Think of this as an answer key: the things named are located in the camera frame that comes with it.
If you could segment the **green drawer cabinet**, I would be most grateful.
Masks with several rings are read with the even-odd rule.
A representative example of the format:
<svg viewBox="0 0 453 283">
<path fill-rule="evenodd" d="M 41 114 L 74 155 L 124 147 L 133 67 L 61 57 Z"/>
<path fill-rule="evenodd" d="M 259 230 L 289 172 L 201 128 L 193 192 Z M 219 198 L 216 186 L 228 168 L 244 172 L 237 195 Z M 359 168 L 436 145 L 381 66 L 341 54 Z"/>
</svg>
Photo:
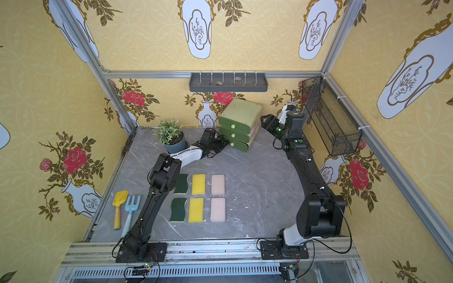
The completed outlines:
<svg viewBox="0 0 453 283">
<path fill-rule="evenodd" d="M 258 133 L 262 106 L 241 99 L 233 99 L 218 118 L 219 131 L 230 146 L 249 151 Z"/>
</svg>

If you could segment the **green bottom drawer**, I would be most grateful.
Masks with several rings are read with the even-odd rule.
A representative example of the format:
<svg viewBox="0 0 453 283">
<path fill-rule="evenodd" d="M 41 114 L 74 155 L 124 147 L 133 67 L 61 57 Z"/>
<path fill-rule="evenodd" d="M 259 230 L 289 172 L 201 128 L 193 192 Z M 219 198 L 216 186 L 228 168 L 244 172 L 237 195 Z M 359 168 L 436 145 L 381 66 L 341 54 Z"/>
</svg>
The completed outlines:
<svg viewBox="0 0 453 283">
<path fill-rule="evenodd" d="M 251 148 L 251 145 L 252 145 L 252 142 L 249 141 L 248 143 L 244 143 L 242 141 L 239 141 L 239 140 L 235 140 L 231 137 L 227 137 L 227 136 L 224 136 L 224 138 L 228 141 L 228 144 L 237 149 L 237 150 L 240 150 L 242 152 L 247 152 L 250 150 Z"/>
</svg>

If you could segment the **yellow foam sponge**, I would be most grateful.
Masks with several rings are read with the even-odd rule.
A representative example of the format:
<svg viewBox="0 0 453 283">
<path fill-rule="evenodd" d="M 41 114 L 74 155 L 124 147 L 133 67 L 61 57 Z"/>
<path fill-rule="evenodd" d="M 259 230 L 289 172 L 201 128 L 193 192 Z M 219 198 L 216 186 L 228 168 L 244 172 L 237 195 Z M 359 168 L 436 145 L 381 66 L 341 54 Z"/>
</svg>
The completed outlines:
<svg viewBox="0 0 453 283">
<path fill-rule="evenodd" d="M 189 223 L 202 223 L 204 221 L 204 198 L 192 198 L 189 203 Z"/>
<path fill-rule="evenodd" d="M 192 194 L 204 195 L 206 191 L 205 174 L 195 174 L 192 176 Z"/>
</svg>

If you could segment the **green scrub sponge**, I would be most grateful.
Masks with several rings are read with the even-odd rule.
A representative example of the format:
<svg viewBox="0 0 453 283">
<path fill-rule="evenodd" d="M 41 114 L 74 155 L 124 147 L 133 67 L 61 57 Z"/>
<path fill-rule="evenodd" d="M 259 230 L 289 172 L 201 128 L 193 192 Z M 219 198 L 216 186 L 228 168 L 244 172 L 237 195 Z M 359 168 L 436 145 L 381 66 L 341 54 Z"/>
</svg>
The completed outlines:
<svg viewBox="0 0 453 283">
<path fill-rule="evenodd" d="M 175 195 L 185 195 L 188 192 L 188 175 L 180 174 L 176 182 L 174 194 Z"/>
<path fill-rule="evenodd" d="M 186 217 L 185 205 L 187 198 L 174 198 L 171 203 L 170 222 L 184 222 Z"/>
</svg>

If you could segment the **pink foam sponge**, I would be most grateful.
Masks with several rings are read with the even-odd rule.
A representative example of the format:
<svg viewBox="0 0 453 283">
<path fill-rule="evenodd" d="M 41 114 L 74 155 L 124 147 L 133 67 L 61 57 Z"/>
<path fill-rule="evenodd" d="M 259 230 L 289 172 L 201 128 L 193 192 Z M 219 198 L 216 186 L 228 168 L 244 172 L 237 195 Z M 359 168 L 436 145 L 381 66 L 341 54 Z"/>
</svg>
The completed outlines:
<svg viewBox="0 0 453 283">
<path fill-rule="evenodd" d="M 225 222 L 226 220 L 226 200 L 225 198 L 211 199 L 211 222 Z"/>
<path fill-rule="evenodd" d="M 224 175 L 212 175 L 211 176 L 211 194 L 212 196 L 224 196 L 225 195 L 225 176 Z"/>
</svg>

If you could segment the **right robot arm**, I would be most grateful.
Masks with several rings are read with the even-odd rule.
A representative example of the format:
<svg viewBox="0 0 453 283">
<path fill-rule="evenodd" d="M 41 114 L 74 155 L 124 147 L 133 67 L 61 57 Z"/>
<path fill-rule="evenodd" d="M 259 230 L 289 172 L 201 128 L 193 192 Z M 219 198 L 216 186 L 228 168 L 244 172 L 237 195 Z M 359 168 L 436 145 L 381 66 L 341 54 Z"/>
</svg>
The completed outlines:
<svg viewBox="0 0 453 283">
<path fill-rule="evenodd" d="M 281 150 L 294 166 L 304 193 L 295 224 L 282 229 L 275 240 L 263 245 L 261 252 L 263 257 L 303 258 L 303 248 L 308 242 L 340 235 L 346 221 L 346 202 L 344 197 L 333 193 L 316 165 L 312 147 L 303 132 L 302 113 L 288 112 L 285 123 L 272 114 L 262 116 L 260 122 L 263 129 L 281 142 Z"/>
</svg>

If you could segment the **green drawer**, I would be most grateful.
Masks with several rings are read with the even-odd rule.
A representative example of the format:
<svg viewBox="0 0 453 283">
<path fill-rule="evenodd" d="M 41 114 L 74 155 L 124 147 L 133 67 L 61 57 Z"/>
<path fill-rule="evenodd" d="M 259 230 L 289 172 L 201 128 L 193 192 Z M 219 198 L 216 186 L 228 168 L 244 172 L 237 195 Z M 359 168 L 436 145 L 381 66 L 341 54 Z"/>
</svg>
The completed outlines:
<svg viewBox="0 0 453 283">
<path fill-rule="evenodd" d="M 249 143 L 252 141 L 252 139 L 254 138 L 255 136 L 255 130 L 253 130 L 250 134 L 245 134 L 245 133 L 241 133 L 241 132 L 238 132 L 234 129 L 231 129 L 231 128 L 227 128 L 227 127 L 223 127 L 221 126 L 219 128 L 220 130 L 220 133 L 225 136 L 226 138 L 230 138 L 230 139 L 234 139 L 234 140 L 238 140 L 242 143 Z"/>
<path fill-rule="evenodd" d="M 252 142 L 249 141 L 248 143 L 244 143 L 242 141 L 239 141 L 239 140 L 235 140 L 231 137 L 227 137 L 227 136 L 224 136 L 224 138 L 228 141 L 228 144 L 237 149 L 237 150 L 240 150 L 242 152 L 247 152 L 250 150 L 251 148 L 251 145 L 252 145 Z"/>
<path fill-rule="evenodd" d="M 231 128 L 245 134 L 250 134 L 256 123 L 255 121 L 236 121 L 226 117 L 219 117 L 218 121 L 220 126 Z"/>
</svg>

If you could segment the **green top drawer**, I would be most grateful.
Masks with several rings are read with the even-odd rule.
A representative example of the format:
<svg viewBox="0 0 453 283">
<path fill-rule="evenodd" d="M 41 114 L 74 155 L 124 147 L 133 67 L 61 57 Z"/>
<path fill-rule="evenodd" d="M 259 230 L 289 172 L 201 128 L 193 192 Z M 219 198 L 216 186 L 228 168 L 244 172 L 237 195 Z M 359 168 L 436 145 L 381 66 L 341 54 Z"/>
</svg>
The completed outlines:
<svg viewBox="0 0 453 283">
<path fill-rule="evenodd" d="M 236 121 L 226 117 L 219 117 L 218 121 L 220 126 L 231 128 L 245 134 L 250 134 L 256 123 L 255 121 Z"/>
</svg>

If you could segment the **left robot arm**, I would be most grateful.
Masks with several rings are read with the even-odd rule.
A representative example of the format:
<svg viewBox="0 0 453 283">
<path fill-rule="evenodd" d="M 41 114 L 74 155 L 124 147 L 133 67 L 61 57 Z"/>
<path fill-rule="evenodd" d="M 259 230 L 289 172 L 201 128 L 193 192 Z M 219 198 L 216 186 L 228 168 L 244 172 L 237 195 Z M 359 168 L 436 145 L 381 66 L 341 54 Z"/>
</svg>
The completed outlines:
<svg viewBox="0 0 453 283">
<path fill-rule="evenodd" d="M 214 128 L 207 128 L 199 141 L 177 153 L 162 153 L 148 173 L 150 184 L 146 202 L 139 217 L 126 235 L 118 241 L 117 263 L 162 262 L 165 259 L 167 244 L 150 243 L 152 227 L 160 207 L 176 184 L 182 167 L 220 153 L 228 142 Z"/>
</svg>

